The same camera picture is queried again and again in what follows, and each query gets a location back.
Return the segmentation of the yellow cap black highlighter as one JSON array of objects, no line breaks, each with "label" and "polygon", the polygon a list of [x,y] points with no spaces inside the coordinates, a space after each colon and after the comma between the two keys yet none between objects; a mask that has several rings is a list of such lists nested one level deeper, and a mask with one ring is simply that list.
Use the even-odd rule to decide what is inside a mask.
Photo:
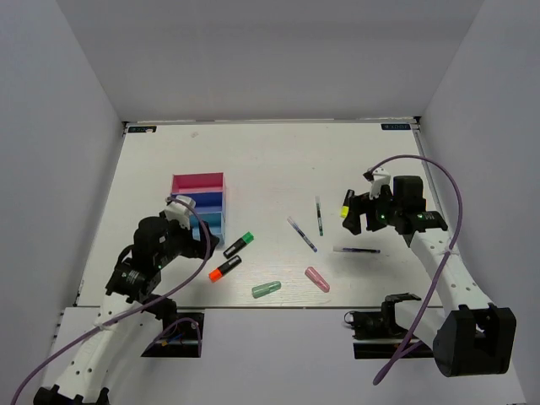
[{"label": "yellow cap black highlighter", "polygon": [[348,189],[346,191],[345,197],[343,199],[343,204],[341,207],[340,217],[345,219],[348,215],[350,199],[354,196],[354,190]]}]

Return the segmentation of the orange cap black highlighter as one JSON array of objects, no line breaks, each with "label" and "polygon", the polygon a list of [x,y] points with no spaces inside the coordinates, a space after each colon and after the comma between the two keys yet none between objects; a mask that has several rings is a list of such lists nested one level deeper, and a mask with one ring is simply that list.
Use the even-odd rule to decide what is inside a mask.
[{"label": "orange cap black highlighter", "polygon": [[224,275],[229,273],[232,269],[239,266],[242,263],[241,258],[238,255],[231,257],[229,260],[216,267],[209,275],[209,279],[212,283],[215,283],[221,279]]}]

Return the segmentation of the green cap black highlighter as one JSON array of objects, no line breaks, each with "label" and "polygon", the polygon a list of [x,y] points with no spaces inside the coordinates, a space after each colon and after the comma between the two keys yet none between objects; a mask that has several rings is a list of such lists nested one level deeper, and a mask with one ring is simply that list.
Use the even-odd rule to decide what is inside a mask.
[{"label": "green cap black highlighter", "polygon": [[242,249],[254,241],[254,235],[251,232],[246,232],[231,246],[224,250],[224,257],[229,259],[237,255]]}]

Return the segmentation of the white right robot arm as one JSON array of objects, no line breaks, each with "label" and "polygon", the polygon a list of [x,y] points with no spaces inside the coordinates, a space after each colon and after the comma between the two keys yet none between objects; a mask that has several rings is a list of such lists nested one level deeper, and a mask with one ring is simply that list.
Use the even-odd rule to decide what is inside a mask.
[{"label": "white right robot arm", "polygon": [[392,177],[385,170],[367,173],[369,192],[349,199],[343,227],[352,234],[392,227],[420,260],[436,283],[443,311],[422,316],[408,345],[422,344],[431,352],[442,375],[499,375],[510,367],[516,317],[509,308],[498,307],[479,288],[457,253],[440,213],[429,211],[424,184],[415,175]]}]

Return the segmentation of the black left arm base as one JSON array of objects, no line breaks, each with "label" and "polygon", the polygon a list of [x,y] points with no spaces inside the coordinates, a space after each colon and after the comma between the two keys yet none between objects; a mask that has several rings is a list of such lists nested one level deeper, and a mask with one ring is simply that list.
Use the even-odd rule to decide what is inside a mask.
[{"label": "black left arm base", "polygon": [[155,359],[198,359],[203,348],[203,311],[179,312],[178,322],[142,353],[143,358]]}]

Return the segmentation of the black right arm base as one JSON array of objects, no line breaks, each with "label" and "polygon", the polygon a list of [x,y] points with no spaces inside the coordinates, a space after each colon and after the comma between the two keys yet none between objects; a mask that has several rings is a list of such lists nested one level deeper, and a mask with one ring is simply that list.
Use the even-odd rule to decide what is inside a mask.
[{"label": "black right arm base", "polygon": [[351,310],[345,313],[343,322],[353,332],[357,360],[390,359],[407,333],[399,326],[388,327],[380,311]]}]

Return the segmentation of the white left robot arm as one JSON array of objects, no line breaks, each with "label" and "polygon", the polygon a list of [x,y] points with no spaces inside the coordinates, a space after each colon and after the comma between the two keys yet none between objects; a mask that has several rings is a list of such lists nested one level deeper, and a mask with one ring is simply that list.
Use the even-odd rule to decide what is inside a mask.
[{"label": "white left robot arm", "polygon": [[190,226],[192,211],[164,210],[141,219],[132,244],[118,255],[105,296],[92,328],[50,356],[57,359],[70,348],[77,351],[51,386],[41,387],[35,404],[107,404],[105,382],[114,361],[125,357],[135,335],[148,325],[161,337],[178,327],[177,305],[170,294],[155,294],[161,273],[177,257],[207,262],[219,238],[198,217],[199,236]]}]

